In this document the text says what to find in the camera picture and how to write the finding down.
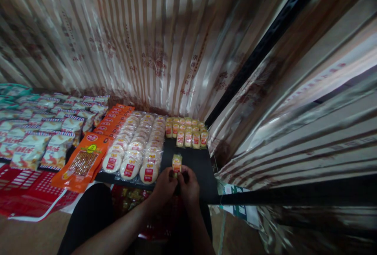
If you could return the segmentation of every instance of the white snack bag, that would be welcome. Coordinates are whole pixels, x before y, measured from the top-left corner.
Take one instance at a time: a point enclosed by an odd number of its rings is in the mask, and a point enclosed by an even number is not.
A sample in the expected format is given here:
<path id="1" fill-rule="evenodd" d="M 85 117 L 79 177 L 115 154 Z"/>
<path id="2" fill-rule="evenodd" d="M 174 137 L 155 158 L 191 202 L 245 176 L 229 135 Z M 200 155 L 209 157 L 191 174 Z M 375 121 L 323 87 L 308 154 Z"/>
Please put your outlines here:
<path id="1" fill-rule="evenodd" d="M 158 177 L 159 165 L 155 163 L 145 163 L 140 168 L 140 179 L 145 184 L 152 184 Z"/>

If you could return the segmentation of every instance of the snack package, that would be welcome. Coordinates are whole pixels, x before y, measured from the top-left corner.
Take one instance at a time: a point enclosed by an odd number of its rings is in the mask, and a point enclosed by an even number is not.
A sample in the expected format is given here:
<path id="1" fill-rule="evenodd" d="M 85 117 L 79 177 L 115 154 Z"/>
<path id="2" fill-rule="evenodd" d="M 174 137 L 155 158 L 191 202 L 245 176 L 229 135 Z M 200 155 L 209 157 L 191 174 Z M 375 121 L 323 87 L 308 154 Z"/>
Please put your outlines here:
<path id="1" fill-rule="evenodd" d="M 96 116 L 94 118 L 95 126 L 97 126 L 101 122 L 102 116 L 106 113 L 107 109 L 108 107 L 103 104 L 97 102 L 93 103 L 93 106 L 90 108 L 90 111 L 96 113 Z"/>
<path id="2" fill-rule="evenodd" d="M 0 110 L 0 120 L 17 119 L 21 114 L 22 112 L 18 110 Z"/>
<path id="3" fill-rule="evenodd" d="M 190 126 L 191 125 L 191 118 L 190 117 L 185 117 L 185 125 Z"/>
<path id="4" fill-rule="evenodd" d="M 75 139 L 73 140 L 73 145 L 77 147 L 80 142 L 80 135 L 82 126 L 84 124 L 83 117 L 66 115 L 62 124 L 63 132 L 73 132 L 75 134 Z"/>
<path id="5" fill-rule="evenodd" d="M 177 133 L 177 147 L 183 147 L 184 140 L 185 140 L 185 132 L 182 130 L 179 130 Z"/>
<path id="6" fill-rule="evenodd" d="M 158 177 L 159 165 L 156 163 L 145 163 L 140 168 L 140 179 L 144 184 L 152 184 Z"/>
<path id="7" fill-rule="evenodd" d="M 207 148 L 207 140 L 208 140 L 208 132 L 203 131 L 200 134 L 200 149 L 206 149 Z"/>
<path id="8" fill-rule="evenodd" d="M 75 134 L 62 131 L 53 131 L 51 134 L 52 137 L 40 161 L 40 167 L 59 171 L 66 164 L 67 151 L 72 146 Z"/>
<path id="9" fill-rule="evenodd" d="M 84 125 L 82 126 L 82 132 L 84 134 L 92 131 L 95 115 L 95 113 L 86 110 L 80 110 L 77 112 L 77 116 L 85 118 Z"/>
<path id="10" fill-rule="evenodd" d="M 51 131 L 59 131 L 62 129 L 64 119 L 42 119 L 42 123 L 40 125 L 40 131 L 43 132 L 51 132 Z"/>
<path id="11" fill-rule="evenodd" d="M 107 173 L 114 173 L 119 170 L 123 161 L 123 155 L 121 151 L 112 150 L 109 151 L 102 161 L 102 168 Z"/>
<path id="12" fill-rule="evenodd" d="M 77 110 L 63 110 L 63 109 L 60 109 L 58 110 L 55 118 L 64 118 L 66 115 L 76 115 L 77 114 Z"/>
<path id="13" fill-rule="evenodd" d="M 182 155 L 181 154 L 173 155 L 172 167 L 173 167 L 173 177 L 177 178 L 178 177 L 177 173 L 182 171 Z"/>
<path id="14" fill-rule="evenodd" d="M 112 138 L 90 133 L 85 135 L 69 162 L 51 180 L 51 185 L 83 193 L 95 177 Z"/>
<path id="15" fill-rule="evenodd" d="M 139 173 L 140 162 L 132 157 L 124 158 L 124 161 L 121 164 L 120 176 L 125 180 L 134 179 Z"/>
<path id="16" fill-rule="evenodd" d="M 26 132 L 13 153 L 11 168 L 36 171 L 51 135 L 44 132 Z"/>
<path id="17" fill-rule="evenodd" d="M 177 133 L 179 131 L 179 124 L 173 123 L 173 131 L 172 131 L 172 137 L 177 138 Z"/>
<path id="18" fill-rule="evenodd" d="M 200 149 L 200 132 L 194 131 L 192 133 L 192 147 L 194 149 Z"/>
<path id="19" fill-rule="evenodd" d="M 30 125 L 39 125 L 44 118 L 53 118 L 55 117 L 54 113 L 49 112 L 34 112 L 29 119 Z"/>
<path id="20" fill-rule="evenodd" d="M 192 131 L 185 131 L 185 147 L 192 147 Z"/>

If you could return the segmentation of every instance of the snack bag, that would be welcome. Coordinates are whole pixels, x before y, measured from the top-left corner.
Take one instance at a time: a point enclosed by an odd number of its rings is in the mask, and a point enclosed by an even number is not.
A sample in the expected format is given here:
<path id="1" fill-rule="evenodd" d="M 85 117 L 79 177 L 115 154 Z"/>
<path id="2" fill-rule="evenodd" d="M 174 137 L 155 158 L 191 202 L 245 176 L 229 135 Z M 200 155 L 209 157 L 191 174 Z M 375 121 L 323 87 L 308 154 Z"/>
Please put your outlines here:
<path id="1" fill-rule="evenodd" d="M 180 130 L 177 133 L 177 147 L 183 147 L 183 142 L 185 139 L 185 132 Z"/>
<path id="2" fill-rule="evenodd" d="M 52 178 L 51 185 L 83 193 L 95 177 L 94 173 L 111 141 L 112 138 L 105 135 L 85 135 L 69 162 Z"/>
<path id="3" fill-rule="evenodd" d="M 42 119 L 40 131 L 51 132 L 62 129 L 63 119 Z"/>
<path id="4" fill-rule="evenodd" d="M 53 131 L 47 144 L 40 167 L 61 170 L 66 164 L 67 151 L 71 148 L 75 134 L 73 132 Z"/>
<path id="5" fill-rule="evenodd" d="M 178 177 L 177 173 L 182 171 L 182 155 L 181 154 L 173 155 L 172 167 L 173 167 L 173 177 L 177 178 Z"/>
<path id="6" fill-rule="evenodd" d="M 178 131 L 179 131 L 179 124 L 173 123 L 173 133 L 172 133 L 173 138 L 177 138 Z"/>
<path id="7" fill-rule="evenodd" d="M 192 147 L 192 131 L 185 132 L 185 147 Z"/>
<path id="8" fill-rule="evenodd" d="M 55 118 L 64 118 L 66 115 L 76 115 L 77 114 L 77 110 L 58 110 Z"/>
<path id="9" fill-rule="evenodd" d="M 43 132 L 27 132 L 13 153 L 11 168 L 36 171 L 51 135 Z"/>
<path id="10" fill-rule="evenodd" d="M 200 134 L 200 149 L 206 149 L 207 148 L 207 140 L 208 140 L 208 132 L 203 131 Z"/>
<path id="11" fill-rule="evenodd" d="M 155 163 L 145 163 L 140 169 L 140 179 L 145 184 L 152 184 L 158 177 L 159 165 Z"/>
<path id="12" fill-rule="evenodd" d="M 140 169 L 140 162 L 133 157 L 124 158 L 121 164 L 120 175 L 125 180 L 131 180 L 137 176 Z"/>
<path id="13" fill-rule="evenodd" d="M 70 116 L 70 115 L 67 115 L 64 117 L 64 121 L 62 124 L 62 131 L 73 132 L 75 134 L 75 139 L 73 140 L 73 145 L 75 147 L 77 147 L 77 145 L 80 142 L 80 135 L 81 135 L 83 124 L 84 124 L 83 117 Z"/>
<path id="14" fill-rule="evenodd" d="M 92 131 L 95 115 L 95 113 L 86 110 L 78 111 L 77 116 L 85 118 L 84 125 L 82 126 L 82 132 L 84 134 Z"/>
<path id="15" fill-rule="evenodd" d="M 101 122 L 102 116 L 106 113 L 108 106 L 94 102 L 93 106 L 90 108 L 91 112 L 96 113 L 94 118 L 94 125 L 97 126 Z"/>
<path id="16" fill-rule="evenodd" d="M 192 147 L 194 149 L 200 149 L 200 132 L 194 131 L 192 133 Z"/>

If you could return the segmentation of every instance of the floor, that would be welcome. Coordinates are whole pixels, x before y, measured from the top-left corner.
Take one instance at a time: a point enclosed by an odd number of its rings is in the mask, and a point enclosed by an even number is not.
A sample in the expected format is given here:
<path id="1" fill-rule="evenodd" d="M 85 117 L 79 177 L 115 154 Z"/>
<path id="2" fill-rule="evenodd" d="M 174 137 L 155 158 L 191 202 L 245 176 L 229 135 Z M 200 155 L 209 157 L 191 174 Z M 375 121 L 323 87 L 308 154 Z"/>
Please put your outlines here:
<path id="1" fill-rule="evenodd" d="M 69 219 L 70 214 L 64 212 L 55 212 L 38 223 L 0 216 L 2 254 L 56 254 Z M 266 254 L 258 231 L 243 220 L 219 209 L 211 209 L 211 219 L 217 255 Z"/>

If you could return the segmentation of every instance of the orange packaging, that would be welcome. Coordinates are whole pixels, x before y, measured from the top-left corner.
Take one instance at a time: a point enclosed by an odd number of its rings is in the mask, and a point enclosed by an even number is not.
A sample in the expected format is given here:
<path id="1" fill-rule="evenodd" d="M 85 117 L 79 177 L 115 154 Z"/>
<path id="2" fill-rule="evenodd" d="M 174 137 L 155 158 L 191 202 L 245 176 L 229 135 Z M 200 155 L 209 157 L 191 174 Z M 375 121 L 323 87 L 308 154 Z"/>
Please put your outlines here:
<path id="1" fill-rule="evenodd" d="M 68 163 L 51 180 L 51 185 L 83 193 L 95 178 L 113 138 L 88 133 L 73 152 Z"/>

